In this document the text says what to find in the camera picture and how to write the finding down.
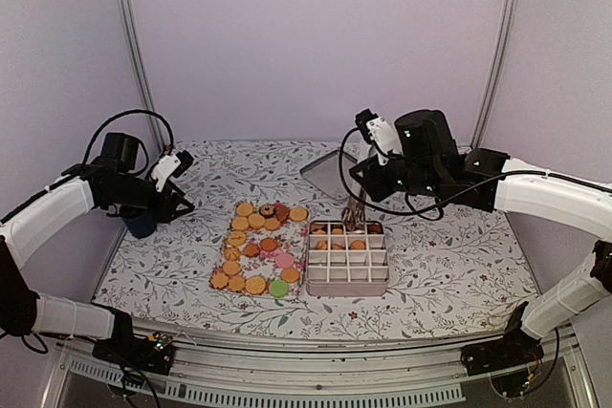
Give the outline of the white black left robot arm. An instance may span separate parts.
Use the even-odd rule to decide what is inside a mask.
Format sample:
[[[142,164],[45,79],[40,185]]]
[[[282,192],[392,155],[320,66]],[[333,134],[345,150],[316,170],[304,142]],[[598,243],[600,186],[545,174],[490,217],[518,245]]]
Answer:
[[[80,162],[2,218],[1,333],[89,339],[99,360],[168,375],[176,354],[169,336],[139,337],[130,313],[38,292],[22,275],[42,247],[96,209],[124,221],[137,239],[194,211],[175,184],[194,162],[190,153],[176,150],[175,141],[169,140],[156,160],[146,158],[138,167],[138,155],[147,152],[142,140],[106,132],[112,122],[131,114],[120,112],[95,131],[87,146],[103,140],[96,157],[86,152]]]

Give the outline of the aluminium left corner post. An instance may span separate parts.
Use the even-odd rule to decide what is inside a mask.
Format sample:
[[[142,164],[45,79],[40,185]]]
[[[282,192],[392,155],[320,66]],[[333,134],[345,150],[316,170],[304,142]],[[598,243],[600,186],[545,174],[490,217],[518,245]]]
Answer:
[[[142,108],[155,112],[156,108],[146,75],[132,2],[131,0],[117,0],[117,2],[128,55],[140,95]]]

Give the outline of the green round cookie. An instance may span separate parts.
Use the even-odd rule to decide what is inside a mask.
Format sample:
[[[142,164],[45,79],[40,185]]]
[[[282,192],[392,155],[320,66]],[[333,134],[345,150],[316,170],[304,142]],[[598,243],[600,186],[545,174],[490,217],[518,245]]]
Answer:
[[[269,293],[274,298],[283,298],[289,292],[289,284],[282,279],[275,279],[269,284]]]

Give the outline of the dotted tan sandwich cookie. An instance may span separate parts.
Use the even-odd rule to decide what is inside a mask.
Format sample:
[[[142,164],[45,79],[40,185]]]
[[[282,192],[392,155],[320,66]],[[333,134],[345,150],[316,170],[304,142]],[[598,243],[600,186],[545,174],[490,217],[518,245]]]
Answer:
[[[245,290],[251,295],[260,295],[267,289],[267,281],[262,276],[253,276],[246,280]]]

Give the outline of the aluminium corner post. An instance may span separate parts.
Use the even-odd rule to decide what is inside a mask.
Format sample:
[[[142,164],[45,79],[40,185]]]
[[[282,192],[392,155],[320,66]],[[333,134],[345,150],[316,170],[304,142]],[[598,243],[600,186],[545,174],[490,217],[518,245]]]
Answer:
[[[478,111],[477,119],[470,138],[470,148],[475,149],[482,146],[489,122],[492,117],[493,106],[497,90],[501,80],[505,58],[509,47],[514,18],[519,0],[503,0],[500,14],[499,26],[492,54],[492,62],[489,69],[482,101]]]
[[[146,75],[132,2],[131,0],[117,0],[117,2],[128,55],[140,95],[142,108],[155,112],[156,108]]]

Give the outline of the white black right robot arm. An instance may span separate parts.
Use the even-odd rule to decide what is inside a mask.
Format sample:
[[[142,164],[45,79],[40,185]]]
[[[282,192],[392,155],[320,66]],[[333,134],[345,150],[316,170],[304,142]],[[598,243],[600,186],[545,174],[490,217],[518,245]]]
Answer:
[[[351,201],[381,211],[395,193],[434,203],[409,216],[459,204],[486,212],[538,217],[596,237],[584,261],[554,287],[517,306],[499,339],[469,345],[461,361],[471,376],[535,362],[542,339],[611,294],[611,187],[536,167],[510,155],[477,148],[462,154],[445,115],[419,110],[388,123],[370,110],[355,117],[361,134],[358,162],[341,168],[360,192]]]

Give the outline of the chocolate sprinkled donut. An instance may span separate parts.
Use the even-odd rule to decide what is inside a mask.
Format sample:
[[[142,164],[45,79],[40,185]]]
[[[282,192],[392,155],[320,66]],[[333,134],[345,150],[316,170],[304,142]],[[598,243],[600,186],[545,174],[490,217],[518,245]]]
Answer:
[[[271,218],[275,214],[275,207],[273,205],[271,205],[271,204],[262,205],[259,208],[259,213],[264,218]]]

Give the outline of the aluminium front rail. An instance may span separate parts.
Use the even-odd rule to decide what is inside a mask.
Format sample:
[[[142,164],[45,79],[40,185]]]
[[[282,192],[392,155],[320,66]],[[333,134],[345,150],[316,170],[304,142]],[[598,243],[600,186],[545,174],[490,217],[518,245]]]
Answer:
[[[175,327],[167,375],[134,387],[137,407],[596,407],[572,328],[541,360],[471,375],[462,349],[487,337],[329,341]]]

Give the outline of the dark blue cup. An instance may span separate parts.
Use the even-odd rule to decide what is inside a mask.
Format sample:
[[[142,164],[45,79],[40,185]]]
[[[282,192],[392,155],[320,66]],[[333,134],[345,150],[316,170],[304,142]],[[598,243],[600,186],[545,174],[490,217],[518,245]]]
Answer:
[[[146,238],[157,229],[154,215],[148,209],[122,206],[120,208],[120,218],[128,232],[136,239]]]

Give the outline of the aluminium right corner post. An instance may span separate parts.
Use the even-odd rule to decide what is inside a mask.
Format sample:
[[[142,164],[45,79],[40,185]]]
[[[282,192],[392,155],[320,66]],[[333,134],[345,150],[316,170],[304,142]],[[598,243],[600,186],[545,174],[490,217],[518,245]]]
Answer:
[[[489,69],[482,101],[478,111],[477,119],[470,138],[470,148],[475,149],[482,146],[489,122],[492,117],[493,106],[497,90],[501,80],[505,58],[509,47],[514,18],[519,0],[503,0],[500,14],[499,26],[492,54],[492,62]]]

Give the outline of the silver metal tin lid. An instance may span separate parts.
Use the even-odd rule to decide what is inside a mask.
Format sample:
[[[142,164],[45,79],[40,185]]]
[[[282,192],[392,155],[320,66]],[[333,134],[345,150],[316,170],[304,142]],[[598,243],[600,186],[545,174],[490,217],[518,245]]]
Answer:
[[[299,170],[300,176],[328,198],[341,202],[349,198],[339,176],[339,149],[306,164]]]

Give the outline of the pink divided cookie tin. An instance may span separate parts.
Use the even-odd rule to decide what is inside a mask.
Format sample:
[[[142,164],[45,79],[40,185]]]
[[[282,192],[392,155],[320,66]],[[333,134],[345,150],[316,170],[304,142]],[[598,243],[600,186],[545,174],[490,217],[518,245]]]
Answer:
[[[382,223],[367,221],[354,231],[341,221],[309,224],[305,285],[310,295],[381,297],[389,278]]]

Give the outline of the floral cookie tray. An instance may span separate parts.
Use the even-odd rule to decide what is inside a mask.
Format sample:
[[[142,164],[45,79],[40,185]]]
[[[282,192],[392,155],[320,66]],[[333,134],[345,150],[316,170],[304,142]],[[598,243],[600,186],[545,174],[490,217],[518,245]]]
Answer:
[[[271,204],[275,214],[264,218],[259,208],[265,204],[243,201],[234,206],[229,230],[222,239],[220,254],[209,278],[214,290],[273,299],[298,296],[306,264],[309,210],[303,205],[275,203]],[[292,268],[275,266],[274,259],[280,253],[294,256]],[[246,292],[246,280],[253,276],[266,279],[264,293]],[[275,279],[289,284],[289,292],[283,298],[274,298],[269,293],[269,284]]]

